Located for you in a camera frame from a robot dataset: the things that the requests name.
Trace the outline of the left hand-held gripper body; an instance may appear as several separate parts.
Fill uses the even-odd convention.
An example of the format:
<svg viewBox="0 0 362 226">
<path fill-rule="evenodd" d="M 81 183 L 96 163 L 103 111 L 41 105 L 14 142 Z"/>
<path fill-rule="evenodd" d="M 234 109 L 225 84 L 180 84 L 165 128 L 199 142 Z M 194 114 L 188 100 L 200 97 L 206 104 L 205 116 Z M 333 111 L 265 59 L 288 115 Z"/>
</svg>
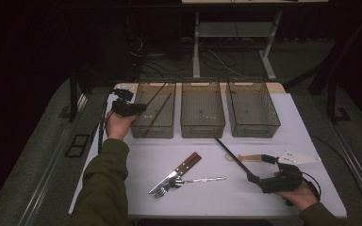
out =
<svg viewBox="0 0 362 226">
<path fill-rule="evenodd" d="M 118 100 L 118 98 L 112 102 L 111 111 L 123 117 L 138 114 L 138 108 L 135 104 L 132 104 L 131 101 Z"/>
</svg>

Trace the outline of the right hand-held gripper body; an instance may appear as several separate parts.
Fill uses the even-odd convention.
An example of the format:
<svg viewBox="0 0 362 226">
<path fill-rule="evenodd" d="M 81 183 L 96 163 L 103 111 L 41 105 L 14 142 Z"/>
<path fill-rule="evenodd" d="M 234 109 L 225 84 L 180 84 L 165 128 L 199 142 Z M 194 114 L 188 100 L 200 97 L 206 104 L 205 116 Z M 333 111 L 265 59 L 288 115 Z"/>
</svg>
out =
<svg viewBox="0 0 362 226">
<path fill-rule="evenodd" d="M 302 181 L 305 181 L 314 190 L 315 194 L 321 194 L 319 183 L 313 185 L 312 182 L 304 178 L 304 173 L 298 168 L 299 165 L 320 163 L 319 157 L 313 157 L 293 151 L 284 151 L 277 157 L 278 161 L 275 164 L 278 167 L 278 174 L 272 178 L 260 180 L 260 187 L 264 193 L 276 193 L 281 191 L 293 191 L 297 189 Z"/>
</svg>

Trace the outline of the brown chopstick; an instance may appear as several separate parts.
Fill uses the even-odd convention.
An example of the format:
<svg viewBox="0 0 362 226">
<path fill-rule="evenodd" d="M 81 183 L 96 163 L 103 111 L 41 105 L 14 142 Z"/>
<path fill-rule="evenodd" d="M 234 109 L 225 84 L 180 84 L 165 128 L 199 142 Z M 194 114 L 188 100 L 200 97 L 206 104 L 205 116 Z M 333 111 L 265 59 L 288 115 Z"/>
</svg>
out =
<svg viewBox="0 0 362 226">
<path fill-rule="evenodd" d="M 149 100 L 149 102 L 146 104 L 146 107 L 148 107 L 154 99 L 157 97 L 157 95 L 164 89 L 164 87 L 167 85 L 167 82 L 163 83 L 163 85 L 157 90 L 157 92 L 153 95 L 153 97 Z"/>
</svg>

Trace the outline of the transparent grey storage bin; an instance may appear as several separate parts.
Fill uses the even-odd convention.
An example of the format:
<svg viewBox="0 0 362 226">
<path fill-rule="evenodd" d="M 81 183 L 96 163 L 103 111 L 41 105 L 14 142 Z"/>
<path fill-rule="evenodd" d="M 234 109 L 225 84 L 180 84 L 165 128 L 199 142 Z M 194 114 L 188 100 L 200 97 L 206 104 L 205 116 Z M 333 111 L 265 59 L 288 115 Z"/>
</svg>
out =
<svg viewBox="0 0 362 226">
<path fill-rule="evenodd" d="M 233 137 L 275 135 L 281 122 L 263 79 L 228 78 L 225 95 Z"/>
<path fill-rule="evenodd" d="M 221 138 L 225 127 L 220 81 L 213 77 L 182 81 L 182 138 Z"/>
<path fill-rule="evenodd" d="M 135 104 L 147 104 L 157 90 L 167 82 L 164 89 L 157 95 L 147 109 L 139 115 L 139 118 L 131 125 L 133 138 L 173 138 L 173 111 L 176 82 L 171 78 L 142 79 L 139 82 Z M 168 95 L 173 95 L 165 105 L 160 115 L 156 119 L 151 130 L 146 137 L 143 135 L 150 122 L 163 105 Z"/>
</svg>

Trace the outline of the wooden-handled knife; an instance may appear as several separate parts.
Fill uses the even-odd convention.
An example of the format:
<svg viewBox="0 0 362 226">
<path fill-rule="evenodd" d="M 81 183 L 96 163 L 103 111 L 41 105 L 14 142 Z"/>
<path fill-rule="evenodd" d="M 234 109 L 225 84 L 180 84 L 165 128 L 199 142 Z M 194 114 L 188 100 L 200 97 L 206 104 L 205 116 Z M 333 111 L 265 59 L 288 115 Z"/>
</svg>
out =
<svg viewBox="0 0 362 226">
<path fill-rule="evenodd" d="M 149 194 L 154 194 L 159 191 L 163 186 L 169 183 L 170 179 L 175 176 L 182 176 L 187 173 L 194 165 L 196 165 L 202 157 L 194 152 L 187 159 L 185 159 L 178 167 L 176 167 L 168 176 L 163 178 L 156 186 L 154 186 Z"/>
</svg>

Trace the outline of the wooden-handled fork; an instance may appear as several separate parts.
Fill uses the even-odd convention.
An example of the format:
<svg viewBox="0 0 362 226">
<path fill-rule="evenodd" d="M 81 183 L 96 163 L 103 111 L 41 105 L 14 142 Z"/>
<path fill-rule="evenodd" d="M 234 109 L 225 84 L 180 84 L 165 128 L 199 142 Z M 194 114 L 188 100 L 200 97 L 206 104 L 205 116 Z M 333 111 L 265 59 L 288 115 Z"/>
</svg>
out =
<svg viewBox="0 0 362 226">
<path fill-rule="evenodd" d="M 170 183 L 163 186 L 159 191 L 157 191 L 153 195 L 156 199 L 158 199 L 158 198 L 164 196 L 169 191 L 169 189 L 170 189 Z"/>
</svg>

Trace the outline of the person's left hand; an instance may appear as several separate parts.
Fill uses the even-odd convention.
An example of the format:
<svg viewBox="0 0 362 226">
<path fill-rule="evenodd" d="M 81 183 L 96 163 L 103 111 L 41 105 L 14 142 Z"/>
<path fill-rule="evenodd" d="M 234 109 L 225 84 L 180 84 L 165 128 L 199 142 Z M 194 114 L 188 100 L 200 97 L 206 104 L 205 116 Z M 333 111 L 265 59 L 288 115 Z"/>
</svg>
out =
<svg viewBox="0 0 362 226">
<path fill-rule="evenodd" d="M 138 118 L 137 115 L 123 117 L 112 111 L 107 112 L 106 132 L 108 138 L 123 140 L 131 124 Z"/>
</svg>

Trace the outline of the person's right hand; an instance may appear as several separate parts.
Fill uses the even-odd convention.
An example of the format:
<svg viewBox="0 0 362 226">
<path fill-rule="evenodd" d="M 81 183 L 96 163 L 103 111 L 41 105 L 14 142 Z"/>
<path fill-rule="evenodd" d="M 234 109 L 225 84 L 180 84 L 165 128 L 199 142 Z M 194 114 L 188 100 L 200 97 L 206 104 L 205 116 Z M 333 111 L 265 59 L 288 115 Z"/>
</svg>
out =
<svg viewBox="0 0 362 226">
<path fill-rule="evenodd" d="M 293 191 L 276 192 L 276 195 L 291 202 L 299 212 L 303 212 L 311 205 L 319 202 L 313 190 L 305 181 L 302 181 L 300 186 Z"/>
</svg>

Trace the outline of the black metal stand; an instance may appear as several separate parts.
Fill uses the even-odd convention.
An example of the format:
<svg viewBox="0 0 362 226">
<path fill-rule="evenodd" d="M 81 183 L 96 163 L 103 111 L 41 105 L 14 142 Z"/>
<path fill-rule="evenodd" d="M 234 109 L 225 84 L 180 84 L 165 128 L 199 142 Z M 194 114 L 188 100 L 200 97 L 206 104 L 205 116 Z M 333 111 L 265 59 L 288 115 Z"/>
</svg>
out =
<svg viewBox="0 0 362 226">
<path fill-rule="evenodd" d="M 284 84 L 290 89 L 311 77 L 309 92 L 314 95 L 327 91 L 326 114 L 331 121 L 342 120 L 337 115 L 337 89 L 342 88 L 362 110 L 362 8 L 351 10 L 339 21 L 341 34 L 328 56 L 319 65 Z"/>
<path fill-rule="evenodd" d="M 70 84 L 70 118 L 73 122 L 78 113 L 78 100 L 82 94 L 90 90 L 89 76 L 86 65 L 72 66 L 69 70 Z"/>
</svg>

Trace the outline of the black floor frame plate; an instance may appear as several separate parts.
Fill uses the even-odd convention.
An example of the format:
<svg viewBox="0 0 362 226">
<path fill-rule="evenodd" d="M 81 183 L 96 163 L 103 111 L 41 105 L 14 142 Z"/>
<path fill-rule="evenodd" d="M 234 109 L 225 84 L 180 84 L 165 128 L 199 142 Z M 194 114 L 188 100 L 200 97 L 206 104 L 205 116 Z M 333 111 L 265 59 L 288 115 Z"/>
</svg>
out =
<svg viewBox="0 0 362 226">
<path fill-rule="evenodd" d="M 88 134 L 76 134 L 65 152 L 66 157 L 79 158 L 83 155 L 90 136 Z"/>
</svg>

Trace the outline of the metal floor rail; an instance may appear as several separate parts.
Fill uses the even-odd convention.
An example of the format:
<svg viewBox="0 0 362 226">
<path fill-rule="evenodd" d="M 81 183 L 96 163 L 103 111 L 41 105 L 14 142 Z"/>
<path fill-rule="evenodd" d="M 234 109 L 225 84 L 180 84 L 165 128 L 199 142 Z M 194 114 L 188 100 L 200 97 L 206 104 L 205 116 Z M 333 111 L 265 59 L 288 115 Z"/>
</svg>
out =
<svg viewBox="0 0 362 226">
<path fill-rule="evenodd" d="M 72 102 L 69 94 L 56 93 L 25 145 L 18 161 L 23 175 L 25 206 L 16 226 L 31 226 L 55 177 L 58 161 L 74 130 Z"/>
<path fill-rule="evenodd" d="M 362 192 L 362 166 L 359 163 L 357 157 L 354 155 L 353 149 L 349 146 L 347 139 L 342 135 L 339 128 L 330 123 L 330 129 L 334 134 L 337 143 L 341 149 L 341 155 L 344 161 L 348 165 L 348 169 L 352 171 L 353 178 L 358 183 L 358 189 Z"/>
</svg>

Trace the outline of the white metal desk frame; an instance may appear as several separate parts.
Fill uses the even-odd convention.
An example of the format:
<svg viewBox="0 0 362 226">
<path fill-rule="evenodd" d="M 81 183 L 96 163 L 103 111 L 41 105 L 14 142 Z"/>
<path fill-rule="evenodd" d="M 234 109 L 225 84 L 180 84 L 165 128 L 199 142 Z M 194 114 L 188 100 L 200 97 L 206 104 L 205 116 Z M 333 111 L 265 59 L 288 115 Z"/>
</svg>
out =
<svg viewBox="0 0 362 226">
<path fill-rule="evenodd" d="M 286 12 L 281 7 L 327 2 L 328 0 L 182 0 L 183 6 L 202 7 L 202 9 L 195 10 L 192 55 L 193 76 L 201 76 L 200 38 L 265 38 L 266 45 L 258 53 L 267 77 L 274 81 L 276 75 L 269 60 L 269 54 L 283 13 Z M 242 22 L 237 20 L 231 22 L 202 22 L 200 18 L 201 12 L 209 7 L 219 8 L 220 10 L 274 7 L 274 13 L 270 19 L 260 19 L 257 22 L 248 19 L 244 19 Z"/>
</svg>

